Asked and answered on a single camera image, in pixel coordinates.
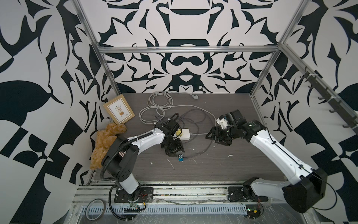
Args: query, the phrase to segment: teddy bear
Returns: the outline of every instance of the teddy bear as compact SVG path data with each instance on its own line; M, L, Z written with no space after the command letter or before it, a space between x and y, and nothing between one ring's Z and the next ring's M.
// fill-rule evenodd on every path
M126 130L127 127L124 124L109 123L105 130L97 131L96 147L92 152L91 164L89 166L91 170L102 168L102 159L116 140L116 135L124 133Z

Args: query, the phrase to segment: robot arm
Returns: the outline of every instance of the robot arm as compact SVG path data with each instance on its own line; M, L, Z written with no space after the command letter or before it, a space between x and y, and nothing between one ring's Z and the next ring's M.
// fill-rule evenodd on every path
M132 171L138 154L144 150L161 144L168 156L183 151L183 145L175 136L179 125L175 115L169 121L156 124L153 130L140 136L128 139L118 137L102 160L101 178L107 170L114 178L110 180L120 184L127 196L135 201L140 193L140 184L134 178ZM320 168L312 169L288 151L268 130L257 120L247 122L239 110L233 111L217 119L220 125L213 127L206 135L207 139L218 144L229 146L232 140L243 138L250 142L272 160L283 172L288 181L267 181L253 177L244 183L244 196L255 200L257 196L268 196L286 201L293 209L304 213L324 197L327 174ZM122 157L119 152L126 151Z
M184 152L180 139L176 137L179 124L175 120L178 117L179 114L174 114L167 122L156 124L154 129L139 136L127 139L116 138L102 159L101 179L114 181L123 187L128 198L135 201L139 196L140 185L132 171L138 154L156 144L161 144L169 157L175 156L179 151ZM120 152L126 153L122 157L119 155ZM103 177L106 170L113 178Z
M277 142L257 120L246 122L239 110L217 119L219 127L213 127L206 138L229 146L232 140L243 138L260 149L286 176L286 182L267 181L254 177L244 183L245 198L268 196L286 201L300 213L324 197L327 174L320 168L314 170L299 160Z

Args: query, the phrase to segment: gray wooden table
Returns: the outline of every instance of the gray wooden table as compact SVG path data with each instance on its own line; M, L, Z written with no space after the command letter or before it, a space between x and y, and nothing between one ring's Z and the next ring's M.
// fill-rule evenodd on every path
M136 116L125 123L128 130L123 136L132 137L151 130L153 125L143 124L138 117L139 111L147 106L150 94L125 93L124 96ZM217 118L239 109L247 121L258 120L248 94L199 94L197 100L188 94L171 94L171 96L174 105L192 104L211 112ZM156 103L162 105L166 103L166 99L158 96ZM184 114L192 108L172 108L166 111L166 115ZM154 115L156 115L155 109L150 109L143 118L153 120ZM204 115L200 111L192 111L186 117L200 121ZM200 123L199 132L209 132L213 126L212 122L213 118L210 121L210 117L207 116L206 120ZM185 128L189 128L192 133L197 132L197 127L189 122L185 122ZM184 156L203 151L209 144L210 140L205 139L204 135L199 135L192 142L184 144ZM184 159L183 162L179 162L176 157L168 157L160 145L155 145L138 155L133 174L139 181L245 181L253 176L267 180L283 180L283 174L275 164L244 139L235 139L228 147L212 143L206 153Z

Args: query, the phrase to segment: picture frame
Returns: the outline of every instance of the picture frame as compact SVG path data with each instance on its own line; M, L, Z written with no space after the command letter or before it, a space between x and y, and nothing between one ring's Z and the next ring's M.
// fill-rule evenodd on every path
M135 115L123 94L103 105L116 124L124 124Z

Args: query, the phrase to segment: white power strip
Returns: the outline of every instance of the white power strip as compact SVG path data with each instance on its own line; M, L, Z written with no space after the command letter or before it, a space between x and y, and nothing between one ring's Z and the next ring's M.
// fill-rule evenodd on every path
M179 135L180 140L189 140L190 139L190 131L188 128L182 129L182 133Z

